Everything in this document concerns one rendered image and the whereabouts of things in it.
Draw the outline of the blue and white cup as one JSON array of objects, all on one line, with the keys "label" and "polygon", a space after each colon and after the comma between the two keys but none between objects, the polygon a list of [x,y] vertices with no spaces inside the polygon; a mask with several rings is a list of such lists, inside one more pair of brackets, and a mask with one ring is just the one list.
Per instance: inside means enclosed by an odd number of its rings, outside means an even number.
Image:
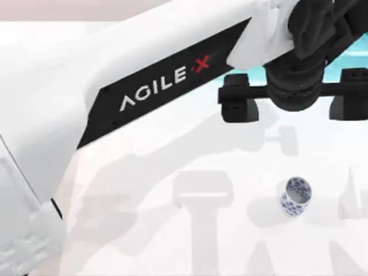
[{"label": "blue and white cup", "polygon": [[312,188],[302,177],[291,177],[280,196],[281,209],[288,217],[301,215],[312,198]]}]

